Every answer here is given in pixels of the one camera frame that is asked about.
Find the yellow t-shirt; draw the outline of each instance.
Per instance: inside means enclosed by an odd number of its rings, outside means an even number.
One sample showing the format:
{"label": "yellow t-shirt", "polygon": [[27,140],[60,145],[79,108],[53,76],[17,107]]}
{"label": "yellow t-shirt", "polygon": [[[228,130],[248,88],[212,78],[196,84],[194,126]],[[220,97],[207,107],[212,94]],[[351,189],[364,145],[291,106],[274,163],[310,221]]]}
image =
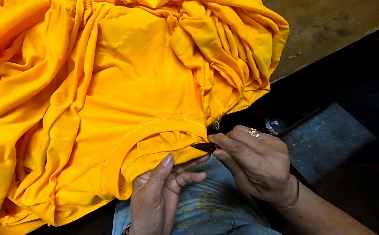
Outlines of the yellow t-shirt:
{"label": "yellow t-shirt", "polygon": [[0,233],[128,199],[269,91],[288,24],[260,0],[0,0]]}

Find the dark floor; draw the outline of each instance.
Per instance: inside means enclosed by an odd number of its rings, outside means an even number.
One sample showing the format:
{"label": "dark floor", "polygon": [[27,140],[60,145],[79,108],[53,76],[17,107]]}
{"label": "dark floor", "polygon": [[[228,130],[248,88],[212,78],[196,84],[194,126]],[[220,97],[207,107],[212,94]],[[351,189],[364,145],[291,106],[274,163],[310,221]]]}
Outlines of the dark floor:
{"label": "dark floor", "polygon": [[[313,185],[319,195],[379,234],[379,31],[278,81],[250,108],[228,115],[220,129],[261,128],[263,117],[287,126],[317,108],[337,102],[370,130],[377,141]],[[32,234],[110,234],[115,202],[68,225],[43,226]]]}

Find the wrist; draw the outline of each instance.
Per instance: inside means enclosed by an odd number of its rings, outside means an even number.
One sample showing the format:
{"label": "wrist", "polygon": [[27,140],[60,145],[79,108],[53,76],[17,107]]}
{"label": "wrist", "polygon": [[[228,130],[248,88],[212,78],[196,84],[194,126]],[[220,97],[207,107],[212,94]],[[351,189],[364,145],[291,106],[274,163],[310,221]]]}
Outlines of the wrist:
{"label": "wrist", "polygon": [[288,208],[297,202],[299,190],[299,184],[297,183],[297,178],[290,175],[290,179],[287,182],[287,187],[284,191],[280,193],[277,197],[278,200],[271,202],[271,205],[276,208]]}

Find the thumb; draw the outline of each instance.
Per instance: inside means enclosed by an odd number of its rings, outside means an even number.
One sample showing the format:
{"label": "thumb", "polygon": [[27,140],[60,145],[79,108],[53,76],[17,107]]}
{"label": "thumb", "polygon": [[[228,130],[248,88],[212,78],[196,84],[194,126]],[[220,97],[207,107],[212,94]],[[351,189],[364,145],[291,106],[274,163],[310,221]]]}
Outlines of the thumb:
{"label": "thumb", "polygon": [[168,154],[150,173],[150,177],[144,186],[149,192],[160,194],[166,178],[171,174],[174,167],[174,155]]}

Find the gold ring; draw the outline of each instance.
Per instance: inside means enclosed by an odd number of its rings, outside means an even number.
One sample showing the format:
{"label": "gold ring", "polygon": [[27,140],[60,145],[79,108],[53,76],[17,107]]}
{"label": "gold ring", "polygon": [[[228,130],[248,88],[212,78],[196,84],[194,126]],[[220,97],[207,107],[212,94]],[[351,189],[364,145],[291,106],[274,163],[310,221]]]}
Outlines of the gold ring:
{"label": "gold ring", "polygon": [[248,131],[249,135],[258,137],[260,135],[260,131],[257,131],[255,128],[250,128]]}

